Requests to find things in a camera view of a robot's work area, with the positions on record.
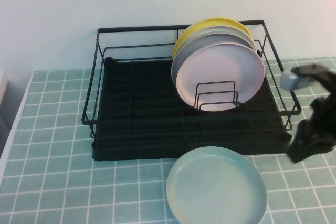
white plate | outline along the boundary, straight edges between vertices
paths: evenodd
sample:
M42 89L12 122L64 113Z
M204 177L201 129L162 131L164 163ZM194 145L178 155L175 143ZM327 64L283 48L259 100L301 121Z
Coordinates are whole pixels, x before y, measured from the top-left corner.
M173 83L176 85L176 77L181 65L193 52L207 45L222 41L239 43L253 49L247 40L222 31L209 31L197 36L189 36L188 39L183 41L175 54L171 71Z
M220 147L198 148L178 159L166 192L180 224L258 224L267 206L259 172L240 154Z
M264 77L264 64L256 52L241 44L219 42L195 51L183 62L177 74L176 88L190 106L204 111L223 111L236 106L233 92L201 93L236 90L238 101L245 103L258 92ZM221 81L234 81L235 87L232 82L199 85L195 98L199 83ZM205 103L221 104L202 105Z
M211 33L211 32L226 33L226 34L238 36L244 39L245 41L247 41L255 52L257 51L256 45L254 44L253 39L246 32L236 27L232 27L232 26L216 25L216 26L204 27L200 30L197 30L193 34L190 34L188 37L186 37L185 40L181 42L180 46L178 47L175 55L173 56L173 60L175 60L175 56L178 53L178 51L181 50L183 46L188 44L193 38L197 37L198 35L205 34L205 33Z

yellow plate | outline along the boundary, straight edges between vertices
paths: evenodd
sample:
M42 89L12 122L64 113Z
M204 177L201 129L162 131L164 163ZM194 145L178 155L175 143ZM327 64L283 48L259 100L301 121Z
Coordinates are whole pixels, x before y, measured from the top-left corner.
M232 26L232 27L236 27L244 32L246 32L248 34L248 36L250 36L252 38L252 34L250 33L250 31L246 28L246 26L244 26L242 23L239 23L238 21L235 21L233 19L229 19L229 18L208 18L208 19L204 19L201 20L197 23L194 23L192 25L190 25L190 27L188 27L184 33L181 34L180 38L178 38L175 46L174 46L174 50L173 50L173 59L175 57L176 51L179 48L179 46L181 45L181 43L192 33L196 32L197 30L200 30L204 27L208 27L208 26L216 26L216 25L224 25L224 26Z

dish rack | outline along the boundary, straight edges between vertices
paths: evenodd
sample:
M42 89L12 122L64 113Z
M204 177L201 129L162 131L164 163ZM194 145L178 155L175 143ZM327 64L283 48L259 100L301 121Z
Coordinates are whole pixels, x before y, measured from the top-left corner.
M293 108L286 108L282 99L266 56L266 43L280 71L284 68L264 21L241 23L263 29L263 39L255 39L255 42L258 54L266 62L265 68L270 70L283 111L278 110L266 77L257 94L244 104L239 102L233 81L218 82L230 83L233 87L215 92L233 94L232 101L219 103L233 103L235 108L204 112L195 109L205 105L199 104L202 93L196 90L195 108L184 103L178 95L171 80L171 55L148 58L136 58L134 55L134 58L113 59L107 53L110 50L173 47L179 34L189 25L100 28L82 114L83 124L91 129L93 159L174 158L202 146L225 147L242 155L285 152L291 140L286 131L292 129L290 117L300 114L301 106L293 92L290 93ZM175 41L101 47L102 35L127 36L158 31L167 32L166 39L168 33L173 33Z

green tiled countertop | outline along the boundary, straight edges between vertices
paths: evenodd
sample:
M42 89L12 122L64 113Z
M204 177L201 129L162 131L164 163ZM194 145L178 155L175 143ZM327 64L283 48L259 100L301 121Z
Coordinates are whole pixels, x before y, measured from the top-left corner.
M314 61L336 70L332 58L282 62L288 69ZM270 64L278 81L278 66ZM90 74L91 70L33 74L0 159L1 224L178 224L165 196L174 159L95 162L91 158L89 126L81 123ZM281 90L281 95L292 107L289 93ZM315 86L297 95L303 113L292 117L294 128L310 116L310 102L327 92ZM276 101L283 109L280 99ZM285 154L247 158L268 190L262 224L336 223L335 151L295 165Z

white wall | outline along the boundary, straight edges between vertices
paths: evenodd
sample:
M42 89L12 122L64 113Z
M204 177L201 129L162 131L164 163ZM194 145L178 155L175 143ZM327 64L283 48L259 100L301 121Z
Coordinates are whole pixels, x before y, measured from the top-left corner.
M88 68L99 27L264 19L280 57L336 56L335 0L0 0L3 113L10 123L34 69Z

